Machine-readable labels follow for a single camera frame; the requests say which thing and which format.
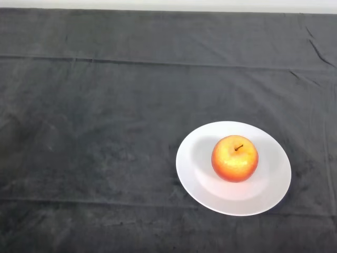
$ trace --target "white wall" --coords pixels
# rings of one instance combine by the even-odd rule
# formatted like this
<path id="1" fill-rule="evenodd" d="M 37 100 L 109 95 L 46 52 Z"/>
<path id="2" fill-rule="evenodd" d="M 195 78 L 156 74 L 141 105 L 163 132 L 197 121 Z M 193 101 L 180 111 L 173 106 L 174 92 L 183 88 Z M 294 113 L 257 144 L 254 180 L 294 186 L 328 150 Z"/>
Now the white wall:
<path id="1" fill-rule="evenodd" d="M 337 0 L 0 0 L 0 7 L 337 14 Z"/>

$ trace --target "red apple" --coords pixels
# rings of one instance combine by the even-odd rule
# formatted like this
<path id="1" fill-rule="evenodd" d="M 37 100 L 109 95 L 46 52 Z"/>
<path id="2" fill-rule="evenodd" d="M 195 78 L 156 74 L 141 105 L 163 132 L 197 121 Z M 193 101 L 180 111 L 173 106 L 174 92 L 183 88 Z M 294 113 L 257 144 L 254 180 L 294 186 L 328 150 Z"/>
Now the red apple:
<path id="1" fill-rule="evenodd" d="M 259 154 L 253 143 L 239 135 L 221 139 L 212 153 L 214 171 L 229 182 L 247 180 L 256 170 L 258 162 Z"/>

